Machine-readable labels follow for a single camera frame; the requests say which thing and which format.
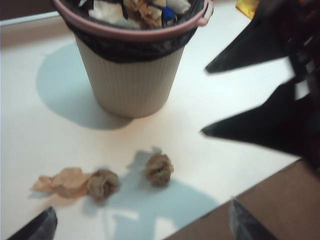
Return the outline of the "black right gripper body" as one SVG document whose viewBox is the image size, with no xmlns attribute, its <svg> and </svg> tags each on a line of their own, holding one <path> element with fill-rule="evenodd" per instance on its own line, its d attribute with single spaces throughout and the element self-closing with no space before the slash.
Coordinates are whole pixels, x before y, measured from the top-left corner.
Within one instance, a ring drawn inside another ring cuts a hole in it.
<svg viewBox="0 0 320 240">
<path fill-rule="evenodd" d="M 313 99 L 320 98 L 320 2 L 296 0 L 296 29 L 289 59 L 297 78 L 306 80 Z"/>
</svg>

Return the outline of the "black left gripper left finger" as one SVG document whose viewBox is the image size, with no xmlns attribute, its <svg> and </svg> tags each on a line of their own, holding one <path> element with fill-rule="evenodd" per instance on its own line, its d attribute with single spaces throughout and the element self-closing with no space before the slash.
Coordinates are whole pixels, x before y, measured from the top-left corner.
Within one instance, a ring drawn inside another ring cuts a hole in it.
<svg viewBox="0 0 320 240">
<path fill-rule="evenodd" d="M 53 240 L 58 225 L 55 209 L 50 206 L 25 224 L 8 240 Z"/>
</svg>

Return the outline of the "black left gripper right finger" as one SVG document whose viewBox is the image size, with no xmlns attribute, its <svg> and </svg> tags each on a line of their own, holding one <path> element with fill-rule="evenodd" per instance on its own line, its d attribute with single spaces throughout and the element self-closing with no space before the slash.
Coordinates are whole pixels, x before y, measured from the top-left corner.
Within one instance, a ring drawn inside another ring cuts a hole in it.
<svg viewBox="0 0 320 240">
<path fill-rule="evenodd" d="M 234 240 L 277 239 L 236 198 L 232 198 L 230 201 L 229 225 Z"/>
</svg>

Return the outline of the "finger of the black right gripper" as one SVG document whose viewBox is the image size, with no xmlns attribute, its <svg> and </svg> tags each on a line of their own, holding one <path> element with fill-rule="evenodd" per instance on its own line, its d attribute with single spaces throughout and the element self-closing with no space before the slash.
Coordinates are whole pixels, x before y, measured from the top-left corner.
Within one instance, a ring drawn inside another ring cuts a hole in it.
<svg viewBox="0 0 320 240">
<path fill-rule="evenodd" d="M 252 21 L 206 67 L 215 74 L 236 70 L 285 56 L 275 21 L 281 19 L 288 0 L 261 0 Z"/>
<path fill-rule="evenodd" d="M 214 122 L 201 132 L 295 155 L 320 171 L 320 98 L 311 92 L 296 99 L 292 81 L 278 86 L 261 106 Z"/>
</svg>

